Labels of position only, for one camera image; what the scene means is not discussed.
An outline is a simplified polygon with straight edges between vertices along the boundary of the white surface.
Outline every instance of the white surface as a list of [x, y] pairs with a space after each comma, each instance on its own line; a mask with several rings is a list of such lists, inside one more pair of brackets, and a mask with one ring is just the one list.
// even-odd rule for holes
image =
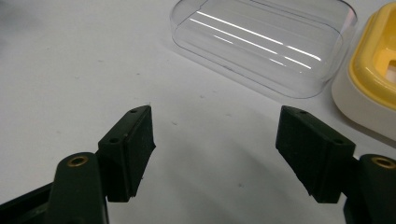
[[[51, 182], [62, 158], [96, 151], [128, 109], [151, 104], [157, 148], [137, 197], [108, 204], [112, 224], [345, 223], [343, 200], [317, 204], [275, 149], [279, 102], [327, 122], [357, 156], [396, 158], [395, 142], [343, 117], [330, 85], [267, 98], [180, 56], [176, 2], [0, 1], [0, 203]], [[386, 1], [348, 2], [362, 27]]]

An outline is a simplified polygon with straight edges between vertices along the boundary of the brass screw insert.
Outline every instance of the brass screw insert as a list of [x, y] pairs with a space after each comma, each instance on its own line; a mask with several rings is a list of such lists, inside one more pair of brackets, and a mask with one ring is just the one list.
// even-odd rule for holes
[[67, 162], [67, 165], [69, 167], [78, 167], [83, 164], [85, 164], [88, 161], [88, 157], [86, 156], [76, 156], [73, 159], [70, 159], [70, 161]]
[[396, 164], [387, 159], [387, 158], [383, 158], [383, 157], [372, 157], [372, 162], [385, 168], [385, 169], [396, 169]]

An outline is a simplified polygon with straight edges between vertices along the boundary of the transparent plastic lid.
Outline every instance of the transparent plastic lid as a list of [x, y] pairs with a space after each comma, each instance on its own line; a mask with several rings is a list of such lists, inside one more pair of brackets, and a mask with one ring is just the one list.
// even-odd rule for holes
[[181, 0], [171, 22], [177, 45], [208, 63], [307, 98], [335, 74], [357, 17], [337, 0]]

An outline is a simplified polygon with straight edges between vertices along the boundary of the yellow lid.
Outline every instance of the yellow lid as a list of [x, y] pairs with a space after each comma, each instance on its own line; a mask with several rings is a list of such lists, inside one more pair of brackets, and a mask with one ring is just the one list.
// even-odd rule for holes
[[396, 61], [396, 2], [379, 9], [368, 20], [349, 64], [349, 76], [365, 95], [396, 110], [396, 83], [387, 80]]

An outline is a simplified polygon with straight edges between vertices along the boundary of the plastic box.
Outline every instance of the plastic box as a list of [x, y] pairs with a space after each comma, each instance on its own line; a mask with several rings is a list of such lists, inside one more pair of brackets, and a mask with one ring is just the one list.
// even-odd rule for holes
[[216, 63], [246, 85], [307, 98], [339, 68], [357, 17], [343, 1], [182, 0], [171, 22], [177, 45], [208, 67]]

